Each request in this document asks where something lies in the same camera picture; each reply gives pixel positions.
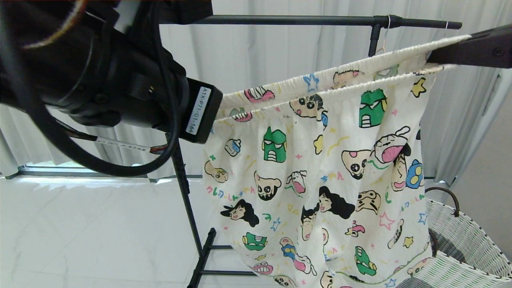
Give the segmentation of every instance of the black cable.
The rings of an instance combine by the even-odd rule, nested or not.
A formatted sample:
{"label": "black cable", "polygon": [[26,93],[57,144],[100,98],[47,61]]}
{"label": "black cable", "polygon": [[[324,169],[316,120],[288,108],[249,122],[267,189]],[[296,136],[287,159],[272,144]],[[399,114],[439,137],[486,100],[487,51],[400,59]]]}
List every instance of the black cable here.
{"label": "black cable", "polygon": [[[11,31],[7,23],[4,5],[5,3],[0,2],[0,43],[2,43],[0,46],[0,58],[2,64],[9,75],[11,87],[19,103],[53,145],[75,162],[91,170],[118,177],[144,175],[156,170],[169,160],[174,152],[175,143],[178,141],[179,111],[177,105],[170,106],[173,118],[170,141],[165,151],[150,163],[135,167],[116,165],[89,154],[72,141],[50,115],[45,104],[38,97],[32,82],[29,80],[29,74],[26,71],[19,49],[10,34]],[[161,45],[160,38],[155,40],[158,40],[157,42]],[[173,99],[169,86],[167,86],[167,90],[171,103],[177,102],[177,100]]]}

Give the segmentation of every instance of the pink star print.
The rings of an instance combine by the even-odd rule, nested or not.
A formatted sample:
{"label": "pink star print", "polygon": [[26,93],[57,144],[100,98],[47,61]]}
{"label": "pink star print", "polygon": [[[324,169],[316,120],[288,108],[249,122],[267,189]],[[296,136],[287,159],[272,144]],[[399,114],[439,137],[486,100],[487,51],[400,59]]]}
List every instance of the pink star print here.
{"label": "pink star print", "polygon": [[384,226],[384,227],[386,227],[386,229],[391,230],[391,224],[393,224],[395,222],[395,220],[391,220],[390,218],[388,218],[388,215],[385,212],[384,212],[384,214],[380,215],[379,218],[380,218],[379,226]]}

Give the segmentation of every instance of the blue star print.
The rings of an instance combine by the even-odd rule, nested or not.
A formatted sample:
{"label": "blue star print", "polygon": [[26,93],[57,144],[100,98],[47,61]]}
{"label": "blue star print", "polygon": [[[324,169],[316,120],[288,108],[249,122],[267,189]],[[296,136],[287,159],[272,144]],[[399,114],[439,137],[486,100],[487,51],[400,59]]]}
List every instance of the blue star print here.
{"label": "blue star print", "polygon": [[395,287],[396,286],[396,279],[390,278],[388,283],[385,283],[386,288]]}
{"label": "blue star print", "polygon": [[426,224],[426,213],[420,213],[419,214],[419,221],[418,223],[423,223],[423,225]]}
{"label": "blue star print", "polygon": [[276,221],[274,221],[274,224],[272,224],[272,227],[270,229],[274,230],[274,232],[278,229],[279,224],[281,224],[281,221],[279,221],[279,217]]}
{"label": "blue star print", "polygon": [[306,82],[306,84],[308,85],[308,92],[313,92],[313,91],[318,90],[318,82],[320,81],[320,79],[315,77],[314,73],[311,73],[308,76],[303,76],[302,79],[304,79],[304,82]]}

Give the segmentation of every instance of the robotic arm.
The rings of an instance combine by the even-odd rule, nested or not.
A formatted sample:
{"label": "robotic arm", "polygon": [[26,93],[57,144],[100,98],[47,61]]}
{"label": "robotic arm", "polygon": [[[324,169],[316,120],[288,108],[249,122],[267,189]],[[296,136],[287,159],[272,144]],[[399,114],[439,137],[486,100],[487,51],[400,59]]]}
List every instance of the robotic arm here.
{"label": "robotic arm", "polygon": [[[2,2],[1,103],[29,114],[48,140],[74,161],[127,177],[163,165],[178,137],[205,143],[222,92],[187,78],[160,40],[163,17],[177,24],[193,23],[213,14],[210,1],[141,2],[126,33],[114,29],[118,4]],[[157,159],[142,166],[105,162],[71,141],[72,133],[45,106],[86,126],[123,122],[158,129],[167,133],[168,143]]]}

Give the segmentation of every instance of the clothes rack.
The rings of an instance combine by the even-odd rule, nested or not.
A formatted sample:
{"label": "clothes rack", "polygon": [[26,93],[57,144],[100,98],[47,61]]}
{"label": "clothes rack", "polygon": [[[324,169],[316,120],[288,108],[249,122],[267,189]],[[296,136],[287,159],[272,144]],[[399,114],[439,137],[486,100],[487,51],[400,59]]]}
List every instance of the clothes rack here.
{"label": "clothes rack", "polygon": [[[214,15],[196,22],[199,25],[330,25],[330,26],[370,26],[372,27],[370,36],[370,47],[368,56],[374,56],[377,50],[380,30],[382,28],[392,29],[397,27],[424,27],[424,28],[442,28],[442,29],[460,29],[461,22],[408,19],[396,15],[384,16],[280,16],[280,15]],[[194,237],[194,242],[199,254],[199,259],[190,279],[187,288],[198,287],[203,275],[226,275],[226,276],[256,276],[250,271],[223,271],[223,270],[205,270],[208,257],[212,250],[230,250],[229,245],[214,245],[217,232],[211,228],[204,245],[201,245],[199,232],[197,229],[194,213],[190,204],[188,195],[190,188],[188,185],[185,164],[178,145],[174,155],[173,163],[176,170],[178,184],[181,190],[185,210],[187,213],[190,228]]]}

